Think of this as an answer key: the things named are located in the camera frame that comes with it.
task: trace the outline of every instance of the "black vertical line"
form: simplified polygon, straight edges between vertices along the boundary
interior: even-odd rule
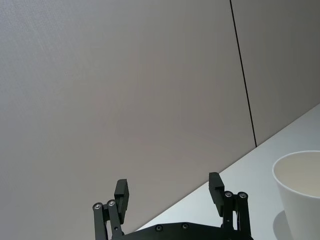
[[[257,147],[258,145],[257,145],[255,128],[254,128],[254,121],[253,121],[253,119],[252,119],[252,112],[251,112],[251,107],[250,107],[250,101],[249,101],[249,95],[248,95],[248,88],[247,88],[247,83],[246,83],[244,65],[243,65],[243,63],[242,63],[242,57],[241,57],[241,52],[240,52],[238,33],[237,33],[236,22],[235,22],[234,9],[233,9],[233,7],[232,7],[232,2],[231,2],[231,0],[230,0],[230,7],[231,7],[231,13],[232,13],[232,20],[233,20],[233,26],[234,26],[236,44],[238,45],[238,52],[239,52],[239,58],[240,58],[240,63],[241,63],[242,76],[243,76],[245,93],[246,93],[246,100],[247,100],[247,102],[248,102],[248,108],[249,108],[249,113],[250,113],[250,120],[251,120],[251,126],[252,126],[254,144],[255,144],[255,147]]]

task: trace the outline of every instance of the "cup rim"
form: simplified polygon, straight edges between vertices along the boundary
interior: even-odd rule
[[[275,161],[275,163],[274,163],[273,166],[272,166],[272,175],[273,175],[273,178],[276,180],[276,182],[277,182],[279,185],[281,185],[283,188],[287,189],[288,191],[290,191],[290,192],[292,192],[292,193],[298,194],[298,195],[303,196],[303,197],[320,200],[320,196],[312,196],[312,195],[309,195],[309,194],[305,194],[305,193],[302,193],[302,192],[293,190],[292,188],[284,185],[284,184],[276,177],[275,167],[276,167],[276,165],[277,165],[277,163],[278,163],[279,161],[281,161],[282,159],[284,159],[284,158],[286,158],[286,157],[288,157],[288,156],[295,155],[295,154],[301,154],[301,153],[320,153],[320,150],[296,151],[296,152],[292,152],[292,153],[289,153],[289,154],[286,154],[286,155],[280,157],[277,161]]]

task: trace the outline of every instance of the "screw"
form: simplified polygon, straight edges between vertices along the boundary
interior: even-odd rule
[[[227,198],[232,197],[232,193],[230,191],[226,191],[224,194]]]
[[[101,204],[100,203],[97,203],[96,205],[94,205],[94,209],[99,209],[101,208]]]
[[[240,198],[245,199],[247,197],[247,194],[245,194],[244,192],[241,192],[239,196]]]
[[[164,227],[163,227],[162,225],[157,225],[157,226],[155,226],[155,230],[156,230],[157,232],[161,232],[163,229],[164,229]]]
[[[108,205],[109,205],[109,206],[113,206],[113,205],[115,205],[115,204],[116,204],[116,202],[115,202],[114,200],[111,200],[111,201],[108,202]]]
[[[182,229],[187,230],[189,228],[189,224],[183,223],[181,227],[182,227]]]

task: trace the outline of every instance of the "table surface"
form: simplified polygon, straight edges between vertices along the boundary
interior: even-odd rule
[[[225,190],[248,193],[251,233],[255,240],[292,239],[272,166],[280,157],[303,150],[320,150],[320,104],[220,173]],[[222,218],[212,201],[208,182],[140,229],[174,222],[221,225]]]

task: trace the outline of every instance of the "white paper cup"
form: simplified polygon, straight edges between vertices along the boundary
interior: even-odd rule
[[[320,240],[320,151],[281,157],[272,167],[294,240]]]

